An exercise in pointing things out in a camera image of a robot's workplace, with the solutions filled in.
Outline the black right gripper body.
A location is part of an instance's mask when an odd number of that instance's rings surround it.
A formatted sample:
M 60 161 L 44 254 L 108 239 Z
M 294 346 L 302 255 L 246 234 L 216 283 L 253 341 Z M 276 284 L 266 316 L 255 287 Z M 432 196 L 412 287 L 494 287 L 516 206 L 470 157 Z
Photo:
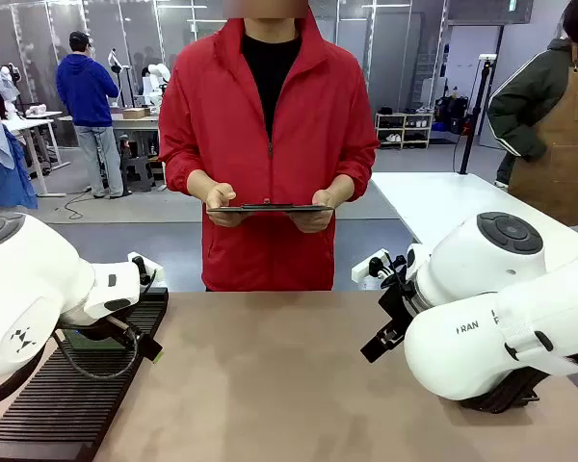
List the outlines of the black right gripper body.
M 390 321 L 382 328 L 383 337 L 404 337 L 407 329 L 416 316 L 413 299 L 416 291 L 411 282 L 395 280 L 387 284 L 379 305 L 389 316 Z

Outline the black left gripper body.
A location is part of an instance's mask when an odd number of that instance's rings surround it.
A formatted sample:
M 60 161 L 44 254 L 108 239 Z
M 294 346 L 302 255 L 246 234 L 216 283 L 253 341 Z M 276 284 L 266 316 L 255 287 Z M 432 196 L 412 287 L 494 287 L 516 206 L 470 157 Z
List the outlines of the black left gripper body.
M 107 335 L 122 346 L 137 346 L 140 341 L 140 334 L 137 326 L 108 316 L 105 319 Z

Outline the person's left hand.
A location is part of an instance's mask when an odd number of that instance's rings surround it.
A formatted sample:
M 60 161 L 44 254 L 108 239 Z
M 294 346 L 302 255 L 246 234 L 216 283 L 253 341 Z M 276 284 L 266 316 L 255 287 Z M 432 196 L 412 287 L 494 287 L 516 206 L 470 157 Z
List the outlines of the person's left hand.
M 288 217 L 303 233 L 315 234 L 325 231 L 334 218 L 335 209 L 344 202 L 344 195 L 332 190 L 319 190 L 313 195 L 312 201 L 315 206 L 325 207 L 325 210 L 289 213 Z

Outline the person's right hand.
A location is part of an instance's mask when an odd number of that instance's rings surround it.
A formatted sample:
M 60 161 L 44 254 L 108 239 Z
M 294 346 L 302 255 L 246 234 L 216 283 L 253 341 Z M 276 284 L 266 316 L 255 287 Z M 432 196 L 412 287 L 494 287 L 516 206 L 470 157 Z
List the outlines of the person's right hand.
M 221 227 L 234 228 L 239 226 L 248 216 L 244 212 L 225 212 L 221 208 L 229 206 L 236 197 L 235 191 L 226 183 L 218 183 L 211 188 L 205 199 L 206 213 L 210 220 Z

